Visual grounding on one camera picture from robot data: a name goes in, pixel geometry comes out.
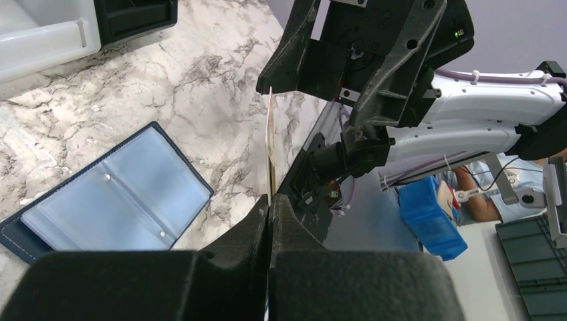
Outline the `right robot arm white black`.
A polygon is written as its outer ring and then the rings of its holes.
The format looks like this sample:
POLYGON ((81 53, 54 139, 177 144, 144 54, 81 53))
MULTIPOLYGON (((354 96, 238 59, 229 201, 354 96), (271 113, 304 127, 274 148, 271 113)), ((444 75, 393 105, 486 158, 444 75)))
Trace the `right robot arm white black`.
POLYGON ((352 108, 339 142, 315 152, 321 180, 376 167, 400 177, 427 156, 489 152, 533 161, 566 147, 566 73, 452 72, 471 50, 464 1, 332 1, 319 39, 318 1, 295 1, 279 45, 259 75, 260 94, 299 91, 352 108))

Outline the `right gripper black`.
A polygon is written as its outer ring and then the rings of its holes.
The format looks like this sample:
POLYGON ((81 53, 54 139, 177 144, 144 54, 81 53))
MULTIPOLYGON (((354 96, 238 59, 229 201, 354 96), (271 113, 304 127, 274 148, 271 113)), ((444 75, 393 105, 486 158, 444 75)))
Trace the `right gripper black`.
POLYGON ((394 128, 418 126, 433 104, 435 69, 474 44, 464 1, 369 1, 330 6, 323 40, 311 38, 319 1, 295 1, 256 84, 260 94, 299 91, 351 107, 340 140, 316 151, 320 177, 360 177, 401 145, 394 128))

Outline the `blue card holder wallet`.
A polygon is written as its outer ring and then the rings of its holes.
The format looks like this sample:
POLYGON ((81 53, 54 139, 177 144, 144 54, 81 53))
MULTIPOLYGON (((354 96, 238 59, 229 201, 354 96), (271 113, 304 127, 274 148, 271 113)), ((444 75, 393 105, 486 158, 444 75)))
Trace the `blue card holder wallet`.
POLYGON ((1 244, 31 264, 52 251, 167 251, 214 190, 150 122, 1 223, 1 244))

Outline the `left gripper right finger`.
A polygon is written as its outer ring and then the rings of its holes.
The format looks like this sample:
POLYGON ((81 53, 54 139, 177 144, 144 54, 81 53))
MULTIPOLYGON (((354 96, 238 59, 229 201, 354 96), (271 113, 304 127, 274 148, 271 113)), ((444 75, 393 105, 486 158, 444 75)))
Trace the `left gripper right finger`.
POLYGON ((271 198, 270 320, 464 320, 447 269, 421 252, 330 251, 271 198))

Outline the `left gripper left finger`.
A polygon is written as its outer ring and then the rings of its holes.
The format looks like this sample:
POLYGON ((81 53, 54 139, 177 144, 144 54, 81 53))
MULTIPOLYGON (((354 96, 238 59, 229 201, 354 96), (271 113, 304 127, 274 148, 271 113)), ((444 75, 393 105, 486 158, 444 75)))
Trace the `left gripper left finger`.
POLYGON ((54 252, 24 274, 2 320, 263 320, 268 198, 207 247, 54 252))

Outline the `gold credit card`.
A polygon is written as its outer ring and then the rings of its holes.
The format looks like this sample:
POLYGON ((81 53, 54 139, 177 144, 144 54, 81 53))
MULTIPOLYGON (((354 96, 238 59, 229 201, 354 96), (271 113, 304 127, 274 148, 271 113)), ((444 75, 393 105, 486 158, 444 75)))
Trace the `gold credit card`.
POLYGON ((267 167, 267 203, 270 206, 272 197, 276 194, 277 183, 274 164, 274 121, 273 121, 273 88, 269 88, 267 104, 267 122, 265 128, 265 149, 267 167))

